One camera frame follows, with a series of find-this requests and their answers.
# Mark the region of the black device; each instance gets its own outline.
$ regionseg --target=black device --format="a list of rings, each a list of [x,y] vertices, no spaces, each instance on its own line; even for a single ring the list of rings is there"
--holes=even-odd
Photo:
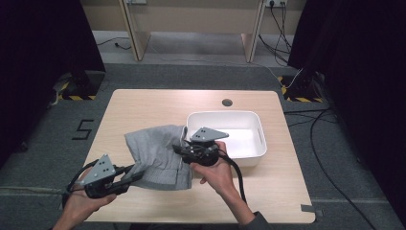
[[[200,128],[185,147],[173,146],[175,153],[182,156],[183,162],[198,163],[202,166],[211,166],[218,160],[218,146],[214,140],[226,138],[229,134],[208,127]]]
[[[134,173],[126,179],[122,177],[117,182],[114,182],[114,179],[120,174],[127,174],[133,166],[117,167],[111,163],[107,154],[103,155],[99,160],[87,164],[75,175],[62,196],[62,205],[65,205],[69,195],[76,190],[84,190],[90,198],[102,198],[111,194],[120,195],[126,193],[131,183],[141,179],[144,172]],[[93,167],[90,172],[82,180],[78,180],[79,176],[90,167]],[[78,189],[74,189],[75,184],[79,186]]]

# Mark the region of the sleeve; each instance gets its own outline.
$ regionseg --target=sleeve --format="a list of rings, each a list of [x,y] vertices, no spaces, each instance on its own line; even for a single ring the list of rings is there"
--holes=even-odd
[[[241,230],[267,230],[272,229],[268,221],[263,217],[260,212],[254,213],[255,218],[247,225],[240,226]]]

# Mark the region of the yellow and black tape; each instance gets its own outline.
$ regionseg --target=yellow and black tape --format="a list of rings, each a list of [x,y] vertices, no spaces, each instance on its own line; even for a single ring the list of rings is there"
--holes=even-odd
[[[290,102],[300,102],[300,103],[322,103],[323,100],[319,96],[316,87],[311,87],[306,91],[297,90],[295,88],[286,88],[290,85],[291,78],[278,77],[278,80],[282,85],[282,94],[285,100]]]
[[[59,100],[71,100],[71,101],[84,101],[84,100],[95,100],[96,95],[70,95],[67,93],[66,90],[69,86],[69,81],[64,83],[60,89],[60,92],[62,92],[58,99]]]
[[[83,95],[59,95],[60,100],[71,100],[71,101],[83,101],[83,100],[95,100],[96,96],[83,96]]]

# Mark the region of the person's left hand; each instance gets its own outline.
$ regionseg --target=person's left hand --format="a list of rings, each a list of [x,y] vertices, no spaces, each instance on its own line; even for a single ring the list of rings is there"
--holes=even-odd
[[[86,170],[80,178],[84,178],[90,169]],[[62,216],[53,229],[73,229],[78,224],[87,220],[102,206],[111,203],[117,195],[112,194],[103,198],[89,198],[84,190],[73,192],[63,209]]]

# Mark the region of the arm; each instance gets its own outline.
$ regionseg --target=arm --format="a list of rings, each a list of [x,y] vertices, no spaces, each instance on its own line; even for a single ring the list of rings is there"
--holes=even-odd
[[[77,225],[87,220],[102,206],[111,203],[117,195],[108,195],[99,199],[89,198],[84,190],[75,191],[71,194],[63,209],[62,216],[54,226],[54,230],[74,229]]]
[[[227,152],[225,143],[216,143],[221,150]],[[203,175],[200,184],[208,182],[223,198],[224,202],[230,208],[240,225],[247,225],[254,220],[255,215],[239,196],[233,182],[231,167],[225,160],[219,158],[218,161],[210,167],[204,167],[196,163],[191,163],[191,167],[197,173]]]

